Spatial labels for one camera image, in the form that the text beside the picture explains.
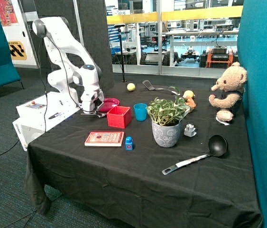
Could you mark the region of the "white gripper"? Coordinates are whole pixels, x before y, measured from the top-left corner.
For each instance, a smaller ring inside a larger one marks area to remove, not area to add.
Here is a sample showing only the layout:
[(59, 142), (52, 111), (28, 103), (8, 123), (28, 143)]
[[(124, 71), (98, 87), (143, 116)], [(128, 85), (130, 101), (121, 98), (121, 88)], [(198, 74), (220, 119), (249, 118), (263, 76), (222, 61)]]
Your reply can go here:
[(93, 115), (93, 112), (103, 113), (100, 109), (104, 104), (104, 94), (101, 89), (96, 91), (85, 90), (81, 95), (81, 108), (84, 115)]

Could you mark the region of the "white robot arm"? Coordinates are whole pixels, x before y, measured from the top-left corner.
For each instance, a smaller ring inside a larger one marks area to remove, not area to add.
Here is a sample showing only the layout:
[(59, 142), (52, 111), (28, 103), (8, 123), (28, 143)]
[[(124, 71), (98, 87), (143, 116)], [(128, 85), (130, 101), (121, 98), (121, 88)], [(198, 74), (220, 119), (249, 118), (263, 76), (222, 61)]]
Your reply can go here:
[(48, 75), (64, 104), (96, 115), (102, 108), (104, 94), (99, 85), (101, 69), (86, 48), (71, 34), (64, 17), (46, 17), (32, 23), (34, 33), (42, 38), (50, 61), (60, 67)]

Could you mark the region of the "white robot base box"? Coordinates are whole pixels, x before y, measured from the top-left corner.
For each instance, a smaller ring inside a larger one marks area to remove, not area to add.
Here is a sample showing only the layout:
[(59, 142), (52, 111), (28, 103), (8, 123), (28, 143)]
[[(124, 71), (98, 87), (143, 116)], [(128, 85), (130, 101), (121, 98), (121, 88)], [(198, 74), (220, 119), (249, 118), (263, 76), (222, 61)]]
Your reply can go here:
[(49, 92), (16, 107), (14, 129), (26, 151), (28, 144), (76, 113), (79, 107), (66, 94)]

